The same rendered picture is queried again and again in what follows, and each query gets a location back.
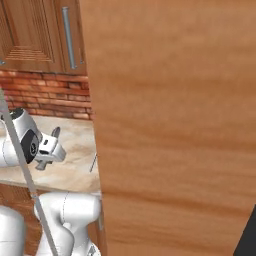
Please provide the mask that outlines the thin grey metal utensil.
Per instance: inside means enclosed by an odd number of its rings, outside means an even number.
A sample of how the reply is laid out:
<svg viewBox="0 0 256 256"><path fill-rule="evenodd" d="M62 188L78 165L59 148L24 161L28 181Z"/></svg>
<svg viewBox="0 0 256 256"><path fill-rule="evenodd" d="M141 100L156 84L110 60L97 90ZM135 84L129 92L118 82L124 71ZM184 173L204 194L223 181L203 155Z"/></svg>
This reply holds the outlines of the thin grey metal utensil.
<svg viewBox="0 0 256 256"><path fill-rule="evenodd" d="M96 159L97 159L97 153L95 153L94 158L93 158L93 161L92 161L92 164L91 164L91 166L90 166L90 168L89 168L89 172L90 172L90 173L92 172L92 170L93 170L93 168L94 168L94 165L95 165L95 163L96 163Z"/></svg>

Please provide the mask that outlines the wooden panelled cupboard door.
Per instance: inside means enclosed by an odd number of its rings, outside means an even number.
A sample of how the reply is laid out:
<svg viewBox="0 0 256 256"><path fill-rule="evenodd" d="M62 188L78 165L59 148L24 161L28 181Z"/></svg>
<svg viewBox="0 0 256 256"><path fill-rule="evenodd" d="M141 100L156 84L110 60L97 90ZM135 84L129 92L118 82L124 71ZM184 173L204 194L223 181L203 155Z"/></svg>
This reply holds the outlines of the wooden panelled cupboard door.
<svg viewBox="0 0 256 256"><path fill-rule="evenodd" d="M0 67L22 71L58 68L53 0L0 0Z"/></svg>

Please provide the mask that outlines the long grey metal bar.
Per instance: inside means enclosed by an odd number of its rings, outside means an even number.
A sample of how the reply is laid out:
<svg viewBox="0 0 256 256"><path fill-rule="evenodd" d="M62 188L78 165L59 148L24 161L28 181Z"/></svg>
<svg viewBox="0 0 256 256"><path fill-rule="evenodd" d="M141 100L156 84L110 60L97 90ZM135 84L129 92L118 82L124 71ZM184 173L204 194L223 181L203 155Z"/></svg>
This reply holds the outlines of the long grey metal bar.
<svg viewBox="0 0 256 256"><path fill-rule="evenodd" d="M23 176L26 180L29 192L30 192L30 196L33 199L33 201L35 202L35 206L40 218L40 222L42 224L43 230L45 232L49 247L51 248L51 252L53 254L53 256L58 256L58 252L57 249L55 247L52 235L51 235L51 231L50 228L48 226L44 211L42 209L42 205L40 203L40 199L37 193L37 190L35 188L35 184L33 182L30 170L28 168L28 165L26 163L25 157L24 157L24 153L23 150L21 148L20 142L19 142L19 138L17 135L17 132L15 130L13 121L11 119L10 113L9 113L9 109L8 109L8 104L6 102L6 97L4 96L4 92L2 91L2 88L0 87L0 112L3 114L4 116L4 120L5 120L5 124L10 136L10 139L12 141L12 144L14 146L14 150L15 153L17 155L17 159L19 162L19 165L22 169L23 172Z"/></svg>

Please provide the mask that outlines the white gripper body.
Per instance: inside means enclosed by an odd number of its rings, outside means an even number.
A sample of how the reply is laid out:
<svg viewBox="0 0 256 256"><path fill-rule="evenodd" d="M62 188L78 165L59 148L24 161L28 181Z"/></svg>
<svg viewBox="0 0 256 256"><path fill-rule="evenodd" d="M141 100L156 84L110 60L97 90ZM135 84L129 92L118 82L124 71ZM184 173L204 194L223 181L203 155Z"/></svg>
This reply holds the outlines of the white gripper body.
<svg viewBox="0 0 256 256"><path fill-rule="evenodd" d="M59 143L58 139L56 137L44 134L42 141L39 144L37 159L43 161L63 162L65 157L66 151Z"/></svg>

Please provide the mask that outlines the tall wooden cabinet side panel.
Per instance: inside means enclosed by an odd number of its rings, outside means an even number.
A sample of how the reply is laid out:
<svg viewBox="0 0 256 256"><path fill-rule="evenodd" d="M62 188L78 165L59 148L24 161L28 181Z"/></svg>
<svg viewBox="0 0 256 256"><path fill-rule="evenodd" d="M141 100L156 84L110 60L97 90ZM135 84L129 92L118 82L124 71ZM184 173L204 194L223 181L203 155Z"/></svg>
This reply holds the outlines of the tall wooden cabinet side panel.
<svg viewBox="0 0 256 256"><path fill-rule="evenodd" d="M108 256L256 256L256 0L80 0Z"/></svg>

